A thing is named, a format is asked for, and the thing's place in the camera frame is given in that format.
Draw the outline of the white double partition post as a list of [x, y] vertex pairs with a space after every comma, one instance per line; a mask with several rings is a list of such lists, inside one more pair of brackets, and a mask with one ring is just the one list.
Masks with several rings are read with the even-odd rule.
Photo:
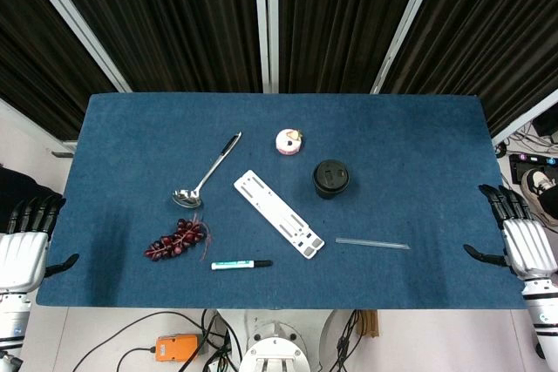
[[278, 93], [280, 84], [280, 0], [255, 0], [262, 91]]

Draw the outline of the white black sneaker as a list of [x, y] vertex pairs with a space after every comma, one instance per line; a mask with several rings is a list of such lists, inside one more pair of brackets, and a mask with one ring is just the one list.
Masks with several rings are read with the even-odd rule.
[[526, 199], [539, 199], [555, 186], [555, 181], [539, 169], [530, 169], [521, 178], [521, 190]]

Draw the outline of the white robot torso base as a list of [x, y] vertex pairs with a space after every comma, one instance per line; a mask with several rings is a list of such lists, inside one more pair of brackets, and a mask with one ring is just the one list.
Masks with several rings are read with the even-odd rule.
[[239, 372], [310, 372], [296, 310], [247, 310]]

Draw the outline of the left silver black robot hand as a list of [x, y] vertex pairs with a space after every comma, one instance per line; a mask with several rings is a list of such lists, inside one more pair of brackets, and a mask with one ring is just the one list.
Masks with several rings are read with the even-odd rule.
[[44, 279], [72, 268], [79, 255], [48, 265], [47, 254], [60, 210], [66, 199], [50, 195], [22, 200], [11, 211], [0, 233], [0, 295], [28, 294]]

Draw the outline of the orange control box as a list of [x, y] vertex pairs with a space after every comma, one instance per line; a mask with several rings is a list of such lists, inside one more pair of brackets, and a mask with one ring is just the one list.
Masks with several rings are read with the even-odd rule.
[[155, 344], [157, 362], [185, 362], [198, 348], [200, 336], [177, 334], [160, 336]]

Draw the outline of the pink white toy cake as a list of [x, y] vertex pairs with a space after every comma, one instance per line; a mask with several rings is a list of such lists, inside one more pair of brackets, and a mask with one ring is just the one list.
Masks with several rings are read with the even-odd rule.
[[283, 129], [276, 135], [276, 150], [283, 155], [294, 155], [300, 152], [303, 145], [303, 134], [297, 129]]

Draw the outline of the clear plastic straw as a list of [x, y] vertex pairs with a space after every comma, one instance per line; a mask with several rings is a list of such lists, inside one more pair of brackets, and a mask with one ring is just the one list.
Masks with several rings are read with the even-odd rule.
[[361, 239], [350, 239], [350, 238], [337, 237], [337, 238], [335, 238], [335, 242], [337, 244], [363, 246], [363, 247], [379, 247], [379, 248], [390, 248], [390, 249], [398, 249], [398, 250], [410, 250], [411, 249], [409, 247], [409, 245], [407, 245], [407, 244], [386, 242], [386, 241], [377, 241], [377, 240], [361, 240]]

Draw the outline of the white folding laptop stand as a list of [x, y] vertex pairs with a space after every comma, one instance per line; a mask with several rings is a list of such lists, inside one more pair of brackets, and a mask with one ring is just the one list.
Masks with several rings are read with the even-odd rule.
[[310, 225], [252, 170], [237, 179], [234, 188], [306, 260], [325, 246]]

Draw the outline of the dark red toy grapes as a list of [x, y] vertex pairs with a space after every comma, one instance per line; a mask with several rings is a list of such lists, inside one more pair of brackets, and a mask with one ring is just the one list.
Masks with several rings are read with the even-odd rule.
[[213, 242], [213, 236], [208, 224], [195, 213], [191, 218], [180, 218], [176, 222], [175, 230], [167, 235], [161, 235], [148, 245], [143, 255], [150, 261], [169, 260], [187, 254], [197, 247], [201, 248], [200, 261], [208, 257], [208, 249]]

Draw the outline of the black lidded paper cup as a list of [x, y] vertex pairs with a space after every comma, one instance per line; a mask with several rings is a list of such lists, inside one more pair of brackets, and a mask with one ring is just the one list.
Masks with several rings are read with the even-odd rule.
[[336, 159], [326, 159], [315, 167], [312, 180], [317, 195], [330, 200], [342, 193], [350, 183], [350, 174], [346, 165]]

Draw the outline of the green white marker pen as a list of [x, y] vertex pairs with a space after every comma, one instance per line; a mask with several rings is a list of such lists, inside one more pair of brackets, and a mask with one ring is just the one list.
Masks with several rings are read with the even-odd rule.
[[228, 261], [212, 262], [211, 269], [213, 271], [218, 271], [218, 270], [231, 270], [231, 269], [271, 267], [272, 265], [273, 265], [272, 260], [228, 260]]

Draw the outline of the black floor power strip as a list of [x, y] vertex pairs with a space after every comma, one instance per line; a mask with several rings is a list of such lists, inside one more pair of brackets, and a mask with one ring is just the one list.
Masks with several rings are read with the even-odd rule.
[[512, 182], [515, 185], [521, 183], [525, 172], [536, 169], [544, 172], [550, 179], [558, 182], [558, 159], [538, 154], [512, 153], [508, 156]]

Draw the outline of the white partition frame post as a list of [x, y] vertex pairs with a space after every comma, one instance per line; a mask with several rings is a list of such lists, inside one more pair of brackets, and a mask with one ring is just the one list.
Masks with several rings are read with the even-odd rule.
[[518, 131], [522, 126], [527, 124], [529, 121], [540, 116], [543, 112], [546, 112], [552, 106], [558, 103], [558, 89], [553, 90], [544, 99], [539, 101], [536, 105], [528, 109], [526, 112], [522, 113], [518, 118], [514, 119], [509, 125], [507, 125], [500, 132], [492, 136], [492, 144], [498, 145], [514, 132]]
[[379, 67], [378, 73], [372, 84], [370, 94], [376, 95], [381, 92], [382, 86], [388, 76], [389, 70], [393, 65], [393, 62], [400, 51], [400, 48], [405, 41], [406, 36], [409, 33], [410, 28], [417, 16], [419, 9], [424, 0], [408, 0], [405, 9], [403, 11], [402, 17], [399, 20], [397, 29], [391, 39], [389, 48], [384, 55], [382, 64]]
[[65, 21], [71, 32], [91, 56], [92, 60], [104, 73], [118, 92], [132, 92], [133, 89], [127, 82], [118, 66], [86, 22], [77, 6], [72, 0], [49, 0], [53, 8]]

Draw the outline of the blue felt table cloth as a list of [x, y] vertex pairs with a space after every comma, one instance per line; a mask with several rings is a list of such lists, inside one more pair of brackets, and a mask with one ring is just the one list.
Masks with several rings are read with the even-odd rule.
[[[299, 153], [276, 150], [283, 129]], [[242, 137], [185, 208], [238, 132]], [[343, 162], [348, 187], [320, 198], [312, 173]], [[299, 254], [234, 188], [255, 172], [325, 241]], [[78, 262], [43, 282], [45, 306], [117, 308], [521, 309], [522, 283], [478, 262], [465, 244], [500, 254], [503, 242], [479, 185], [500, 168], [480, 101], [466, 96], [113, 93], [91, 97], [49, 260]], [[213, 242], [180, 257], [143, 255], [180, 218], [198, 213]], [[337, 244], [335, 238], [409, 245]], [[272, 260], [218, 270], [211, 263]]]

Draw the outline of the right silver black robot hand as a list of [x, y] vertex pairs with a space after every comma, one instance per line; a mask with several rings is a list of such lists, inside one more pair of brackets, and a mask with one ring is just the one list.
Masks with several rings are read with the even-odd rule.
[[558, 272], [558, 261], [541, 222], [534, 218], [526, 200], [504, 186], [482, 184], [480, 192], [487, 198], [504, 243], [504, 254], [485, 254], [465, 244], [473, 259], [507, 267], [523, 281], [549, 278]]

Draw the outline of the dark pleated curtain panel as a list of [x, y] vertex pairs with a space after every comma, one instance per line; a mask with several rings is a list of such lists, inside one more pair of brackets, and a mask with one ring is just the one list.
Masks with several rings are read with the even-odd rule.
[[49, 0], [0, 0], [0, 99], [75, 140], [91, 95], [113, 90]]
[[558, 90], [558, 0], [423, 0], [383, 93], [476, 96], [496, 135]]
[[72, 0], [133, 91], [260, 92], [256, 0]]
[[409, 0], [280, 0], [279, 91], [371, 91]]

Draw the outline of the small wooden block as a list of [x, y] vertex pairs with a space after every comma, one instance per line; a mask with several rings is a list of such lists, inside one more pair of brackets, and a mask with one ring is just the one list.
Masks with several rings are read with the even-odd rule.
[[367, 336], [370, 338], [379, 337], [379, 318], [378, 311], [376, 309], [360, 311], [357, 333], [359, 336]]

